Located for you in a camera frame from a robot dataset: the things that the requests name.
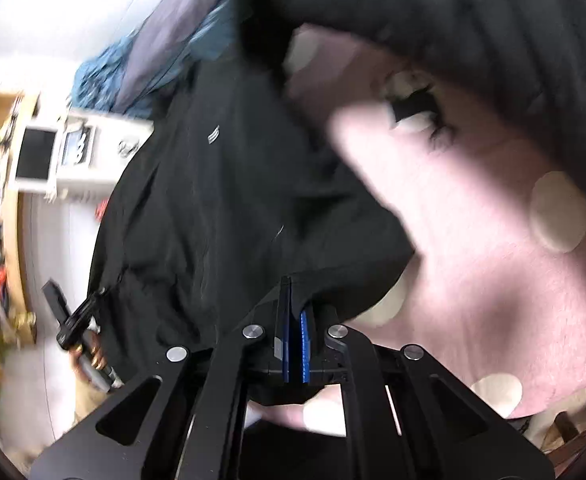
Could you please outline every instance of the pink bedsheet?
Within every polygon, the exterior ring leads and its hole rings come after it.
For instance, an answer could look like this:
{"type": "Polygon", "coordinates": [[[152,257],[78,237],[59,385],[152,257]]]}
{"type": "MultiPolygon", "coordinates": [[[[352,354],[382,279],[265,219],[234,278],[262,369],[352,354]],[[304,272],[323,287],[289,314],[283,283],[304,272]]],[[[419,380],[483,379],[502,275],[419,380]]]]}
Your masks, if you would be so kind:
{"type": "Polygon", "coordinates": [[[504,416],[540,412],[586,386],[583,195],[462,89],[436,81],[458,136],[433,151],[424,121],[396,126],[375,95],[403,60],[319,28],[296,45],[289,96],[419,254],[352,326],[388,347],[421,344],[504,416]]]}

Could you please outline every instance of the blue fabric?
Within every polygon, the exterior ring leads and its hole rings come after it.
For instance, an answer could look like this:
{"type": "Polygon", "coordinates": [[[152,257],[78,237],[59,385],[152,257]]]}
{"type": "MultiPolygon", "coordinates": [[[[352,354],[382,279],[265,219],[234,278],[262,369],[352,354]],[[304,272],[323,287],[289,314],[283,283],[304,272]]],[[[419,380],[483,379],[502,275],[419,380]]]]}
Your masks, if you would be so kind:
{"type": "MultiPolygon", "coordinates": [[[[231,0],[221,0],[194,34],[174,49],[175,55],[170,58],[172,61],[158,71],[124,114],[148,119],[153,105],[151,92],[177,78],[187,57],[217,59],[224,49],[235,41],[237,33],[232,26],[233,17],[231,0]]],[[[97,57],[88,59],[80,65],[71,89],[71,106],[103,112],[112,110],[137,33],[135,30],[107,47],[97,57]]]]}

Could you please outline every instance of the silver screw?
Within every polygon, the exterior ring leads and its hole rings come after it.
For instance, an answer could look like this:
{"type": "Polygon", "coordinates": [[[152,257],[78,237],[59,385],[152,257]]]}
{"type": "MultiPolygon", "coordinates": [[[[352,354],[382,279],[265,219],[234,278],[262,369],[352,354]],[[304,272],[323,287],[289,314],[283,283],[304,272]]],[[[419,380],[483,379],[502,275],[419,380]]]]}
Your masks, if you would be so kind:
{"type": "Polygon", "coordinates": [[[424,349],[418,345],[409,345],[404,349],[404,356],[411,361],[419,361],[424,357],[424,349]]]}
{"type": "Polygon", "coordinates": [[[256,339],[264,333],[264,329],[260,325],[247,325],[242,333],[247,339],[256,339]]]}
{"type": "Polygon", "coordinates": [[[188,354],[188,350],[183,346],[174,346],[166,351],[166,358],[172,363],[179,363],[184,361],[188,354]]]}
{"type": "Polygon", "coordinates": [[[349,329],[344,325],[333,325],[329,327],[329,336],[334,339],[342,339],[349,333],[349,329]]]}

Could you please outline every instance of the white floor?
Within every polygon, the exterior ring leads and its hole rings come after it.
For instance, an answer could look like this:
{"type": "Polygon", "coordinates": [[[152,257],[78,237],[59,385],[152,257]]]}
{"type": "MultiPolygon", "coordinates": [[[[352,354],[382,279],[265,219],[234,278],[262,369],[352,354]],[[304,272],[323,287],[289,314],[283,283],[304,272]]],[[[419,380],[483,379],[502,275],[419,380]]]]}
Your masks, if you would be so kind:
{"type": "MultiPolygon", "coordinates": [[[[55,120],[80,62],[136,28],[160,0],[0,0],[0,88],[41,92],[40,115],[55,120]]],[[[11,451],[37,453],[68,430],[75,404],[67,356],[40,287],[49,277],[71,306],[86,296],[96,240],[96,204],[26,200],[28,291],[38,316],[35,348],[10,355],[0,398],[0,433],[11,451]]]]}

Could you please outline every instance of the small white logo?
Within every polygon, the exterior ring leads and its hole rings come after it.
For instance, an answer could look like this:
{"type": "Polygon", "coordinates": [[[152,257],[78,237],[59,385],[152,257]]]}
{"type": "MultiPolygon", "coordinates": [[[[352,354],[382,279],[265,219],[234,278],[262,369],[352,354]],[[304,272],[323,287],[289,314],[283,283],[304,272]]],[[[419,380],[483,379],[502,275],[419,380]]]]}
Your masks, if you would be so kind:
{"type": "Polygon", "coordinates": [[[213,130],[213,133],[208,137],[209,144],[211,144],[215,139],[217,139],[218,135],[219,135],[219,126],[217,126],[217,128],[215,130],[213,130]]]}

